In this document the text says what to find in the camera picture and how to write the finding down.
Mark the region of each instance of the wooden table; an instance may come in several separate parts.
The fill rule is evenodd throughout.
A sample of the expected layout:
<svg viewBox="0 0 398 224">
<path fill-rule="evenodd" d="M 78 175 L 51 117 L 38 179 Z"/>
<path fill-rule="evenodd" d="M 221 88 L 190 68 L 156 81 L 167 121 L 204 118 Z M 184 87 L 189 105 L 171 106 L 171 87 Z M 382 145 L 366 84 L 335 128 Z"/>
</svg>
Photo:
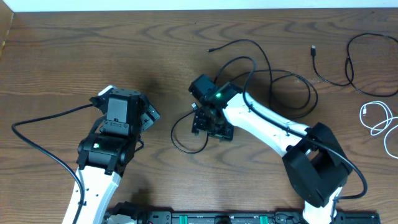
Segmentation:
<svg viewBox="0 0 398 224">
<path fill-rule="evenodd" d="M 249 43 L 206 51 L 248 38 L 261 44 L 272 68 L 298 73 L 315 85 L 318 106 L 297 121 L 328 125 L 366 176 L 368 194 L 342 201 L 338 208 L 377 211 L 383 223 L 396 223 L 398 161 L 384 151 L 384 136 L 370 136 L 358 113 L 363 103 L 382 100 L 396 115 L 397 96 L 380 99 L 350 86 L 331 86 L 312 70 L 310 46 L 317 45 L 320 73 L 346 82 L 346 43 L 362 32 L 398 37 L 398 9 L 17 13 L 0 60 L 0 222 L 60 223 L 73 187 L 70 175 L 18 139 L 11 124 L 87 104 L 109 84 L 144 92 L 162 115 L 142 135 L 146 147 L 128 165 L 111 206 L 127 200 L 174 210 L 303 208 L 280 157 L 242 129 L 236 128 L 232 142 L 211 139 L 194 156 L 177 151 L 170 142 L 172 125 L 191 110 L 194 99 L 187 89 L 197 76 L 213 77 L 240 55 L 250 55 L 259 68 L 267 68 L 260 51 Z M 386 39 L 356 40 L 352 57 L 357 85 L 374 93 L 395 91 L 397 53 L 397 45 Z M 220 83 L 250 68 L 248 61 L 236 62 Z M 265 103 L 268 74 L 256 75 L 253 83 L 250 92 Z M 304 87 L 288 78 L 275 84 L 275 95 L 298 105 L 307 97 Z M 77 146 L 99 116 L 99 111 L 86 109 L 19 130 L 76 168 Z M 366 122 L 376 124 L 378 116 L 383 117 L 381 109 L 369 107 Z M 192 117 L 181 122 L 176 136 L 197 149 L 204 135 L 191 134 L 191 125 Z M 395 131 L 388 140 L 395 154 L 397 139 Z M 342 195 L 361 188 L 356 174 L 350 175 Z"/>
</svg>

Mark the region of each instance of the wooden trim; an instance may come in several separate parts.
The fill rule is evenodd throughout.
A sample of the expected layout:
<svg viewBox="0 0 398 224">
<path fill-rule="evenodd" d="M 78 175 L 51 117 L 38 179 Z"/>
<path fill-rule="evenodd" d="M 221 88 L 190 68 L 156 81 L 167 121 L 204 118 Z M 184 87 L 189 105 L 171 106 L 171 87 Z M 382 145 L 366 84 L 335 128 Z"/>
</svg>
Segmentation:
<svg viewBox="0 0 398 224">
<path fill-rule="evenodd" d="M 0 0 L 0 57 L 1 52 L 6 45 L 6 39 L 11 28 L 14 12 L 8 8 L 3 0 Z"/>
</svg>

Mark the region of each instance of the cable connector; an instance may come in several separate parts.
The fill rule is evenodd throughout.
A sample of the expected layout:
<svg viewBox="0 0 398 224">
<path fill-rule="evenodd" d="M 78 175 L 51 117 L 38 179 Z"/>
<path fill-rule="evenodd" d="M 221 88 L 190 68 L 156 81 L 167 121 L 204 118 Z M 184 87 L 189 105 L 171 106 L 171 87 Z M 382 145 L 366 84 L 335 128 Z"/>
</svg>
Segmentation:
<svg viewBox="0 0 398 224">
<path fill-rule="evenodd" d="M 193 108 L 193 110 L 194 111 L 197 111 L 198 110 L 198 105 L 196 104 L 196 103 L 192 103 L 192 108 Z"/>
<path fill-rule="evenodd" d="M 311 56 L 315 57 L 317 55 L 317 47 L 315 45 L 311 46 Z"/>
</svg>

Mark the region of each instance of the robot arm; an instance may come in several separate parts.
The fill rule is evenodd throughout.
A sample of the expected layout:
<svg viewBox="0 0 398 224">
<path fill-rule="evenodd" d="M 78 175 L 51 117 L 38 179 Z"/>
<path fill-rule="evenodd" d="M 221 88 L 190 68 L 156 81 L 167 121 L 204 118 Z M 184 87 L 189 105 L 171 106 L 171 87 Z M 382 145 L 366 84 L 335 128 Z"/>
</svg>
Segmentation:
<svg viewBox="0 0 398 224">
<path fill-rule="evenodd" d="M 195 113 L 194 133 L 206 131 L 210 136 L 230 141 L 233 126 L 250 132 L 281 156 L 292 187 L 305 200 L 304 219 L 310 224 L 331 222 L 333 199 L 352 172 L 350 166 L 329 151 L 318 149 L 253 113 L 245 104 L 240 87 L 232 83 L 218 87 L 202 75 L 192 82 L 189 91 L 202 104 Z M 324 124 L 310 128 L 263 107 L 248 93 L 246 99 L 256 111 L 276 124 L 332 145 L 338 154 L 346 157 L 332 131 Z M 318 154 L 310 160 L 308 154 L 316 152 Z"/>
<path fill-rule="evenodd" d="M 102 223 L 127 164 L 139 150 L 136 144 L 142 142 L 140 133 L 160 118 L 146 96 L 134 90 L 108 86 L 90 101 L 104 117 L 95 122 L 78 148 L 76 174 L 85 189 L 79 224 Z M 100 133 L 95 133 L 102 122 Z M 75 183 L 63 224 L 73 223 L 79 203 L 80 192 Z"/>
</svg>

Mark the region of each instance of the white wall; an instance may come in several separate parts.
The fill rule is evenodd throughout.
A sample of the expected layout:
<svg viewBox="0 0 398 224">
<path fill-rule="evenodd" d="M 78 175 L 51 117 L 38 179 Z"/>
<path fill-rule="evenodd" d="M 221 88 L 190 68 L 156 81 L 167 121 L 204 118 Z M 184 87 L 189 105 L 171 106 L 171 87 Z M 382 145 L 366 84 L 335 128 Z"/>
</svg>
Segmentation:
<svg viewBox="0 0 398 224">
<path fill-rule="evenodd" d="M 398 7 L 398 0 L 4 0 L 14 12 Z"/>
</svg>

